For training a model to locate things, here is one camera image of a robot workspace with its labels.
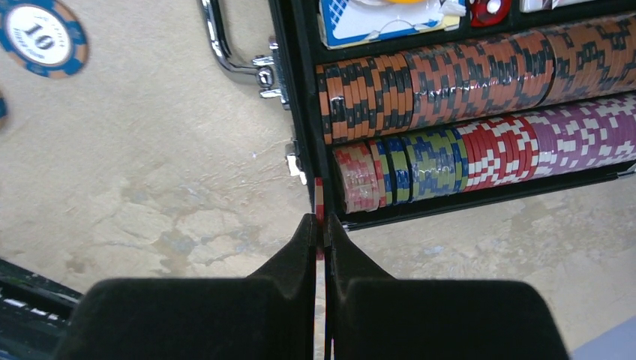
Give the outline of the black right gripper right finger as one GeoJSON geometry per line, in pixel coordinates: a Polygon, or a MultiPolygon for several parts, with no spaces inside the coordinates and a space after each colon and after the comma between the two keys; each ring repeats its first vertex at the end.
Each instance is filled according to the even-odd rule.
{"type": "Polygon", "coordinates": [[[567,359],[546,301],[517,280],[397,279],[323,224],[327,359],[567,359]]]}

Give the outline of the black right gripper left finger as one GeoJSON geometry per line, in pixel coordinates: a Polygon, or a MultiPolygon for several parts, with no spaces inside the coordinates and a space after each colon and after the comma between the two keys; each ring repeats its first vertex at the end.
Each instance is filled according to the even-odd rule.
{"type": "Polygon", "coordinates": [[[311,359],[313,214],[247,277],[113,278],[72,313],[56,359],[311,359]]]}

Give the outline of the red 5 chip stack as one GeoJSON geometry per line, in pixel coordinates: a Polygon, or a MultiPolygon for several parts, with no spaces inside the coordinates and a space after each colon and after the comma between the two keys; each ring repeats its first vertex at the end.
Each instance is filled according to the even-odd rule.
{"type": "Polygon", "coordinates": [[[380,205],[380,186],[371,151],[364,142],[338,146],[332,151],[342,185],[344,211],[372,212],[380,205]]]}
{"type": "Polygon", "coordinates": [[[313,212],[318,223],[316,238],[316,286],[314,307],[314,359],[330,359],[330,343],[326,336],[326,265],[323,250],[324,193],[323,180],[314,179],[313,212]]]}

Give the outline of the yellow big blind button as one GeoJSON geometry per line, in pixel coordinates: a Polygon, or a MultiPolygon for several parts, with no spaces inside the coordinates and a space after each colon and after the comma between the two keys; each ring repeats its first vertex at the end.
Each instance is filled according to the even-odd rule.
{"type": "Polygon", "coordinates": [[[421,2],[426,2],[427,0],[386,0],[387,2],[395,3],[395,4],[416,4],[421,2]]]}

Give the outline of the blue 10 chip single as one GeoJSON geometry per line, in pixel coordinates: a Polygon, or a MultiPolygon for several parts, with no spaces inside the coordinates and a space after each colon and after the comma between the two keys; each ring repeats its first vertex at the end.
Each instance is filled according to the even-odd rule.
{"type": "Polygon", "coordinates": [[[50,79],[72,77],[89,61],[82,24],[61,1],[2,1],[1,46],[22,68],[50,79]]]}
{"type": "Polygon", "coordinates": [[[5,97],[3,94],[0,94],[0,122],[3,124],[8,116],[8,108],[5,103],[5,97]]]}

